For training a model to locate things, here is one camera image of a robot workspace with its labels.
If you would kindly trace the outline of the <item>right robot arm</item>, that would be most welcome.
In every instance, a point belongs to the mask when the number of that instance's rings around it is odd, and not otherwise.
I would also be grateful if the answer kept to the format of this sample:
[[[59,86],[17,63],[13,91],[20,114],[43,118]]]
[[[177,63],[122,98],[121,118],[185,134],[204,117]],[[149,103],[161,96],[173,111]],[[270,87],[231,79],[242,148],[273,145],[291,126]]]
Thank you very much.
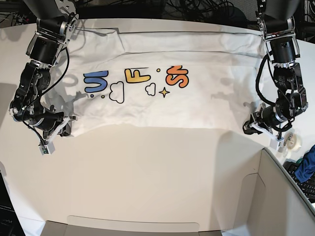
[[[79,15],[73,0],[27,0],[25,4],[37,18],[36,31],[26,52],[30,62],[21,74],[9,111],[43,144],[65,116],[45,108],[40,100],[53,88],[50,69],[59,54],[67,50]]]

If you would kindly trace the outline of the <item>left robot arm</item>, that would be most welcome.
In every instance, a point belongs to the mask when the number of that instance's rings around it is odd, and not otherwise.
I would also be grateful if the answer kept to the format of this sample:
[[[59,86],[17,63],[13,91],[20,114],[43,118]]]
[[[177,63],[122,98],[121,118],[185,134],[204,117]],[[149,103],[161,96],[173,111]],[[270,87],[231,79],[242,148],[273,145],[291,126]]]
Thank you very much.
[[[266,44],[266,55],[255,80],[255,90],[262,104],[243,125],[247,135],[272,133],[273,130],[286,132],[295,118],[308,108],[300,65],[296,62],[300,50],[293,15],[298,5],[297,0],[257,1],[256,17]],[[265,63],[274,67],[269,71],[278,89],[278,98],[274,102],[265,98],[259,89]]]

